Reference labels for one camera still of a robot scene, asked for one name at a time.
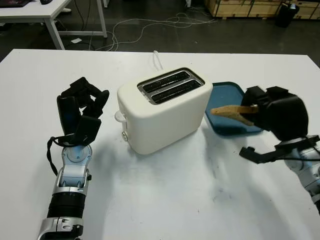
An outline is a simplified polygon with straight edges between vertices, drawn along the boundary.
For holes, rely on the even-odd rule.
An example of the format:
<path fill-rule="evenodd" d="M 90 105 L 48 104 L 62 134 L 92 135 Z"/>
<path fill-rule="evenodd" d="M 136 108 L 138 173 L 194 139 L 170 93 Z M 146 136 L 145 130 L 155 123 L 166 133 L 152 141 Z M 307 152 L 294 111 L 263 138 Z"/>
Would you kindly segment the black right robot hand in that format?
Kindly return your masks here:
<path fill-rule="evenodd" d="M 287 89 L 273 86 L 262 90 L 249 87 L 241 101 L 242 106 L 257 106 L 256 113 L 242 116 L 255 126 L 272 132 L 280 141 L 290 141 L 308 134 L 309 117 L 304 102 Z"/>

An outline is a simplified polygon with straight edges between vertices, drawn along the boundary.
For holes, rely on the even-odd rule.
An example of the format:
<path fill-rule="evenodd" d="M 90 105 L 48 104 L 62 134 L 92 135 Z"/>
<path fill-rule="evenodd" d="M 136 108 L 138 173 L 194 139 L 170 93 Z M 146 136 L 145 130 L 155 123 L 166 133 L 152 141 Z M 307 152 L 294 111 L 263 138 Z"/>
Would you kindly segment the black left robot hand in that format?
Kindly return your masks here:
<path fill-rule="evenodd" d="M 87 146 L 98 134 L 100 116 L 110 96 L 108 90 L 97 87 L 81 77 L 57 96 L 57 108 L 64 135 L 57 141 L 66 146 Z"/>

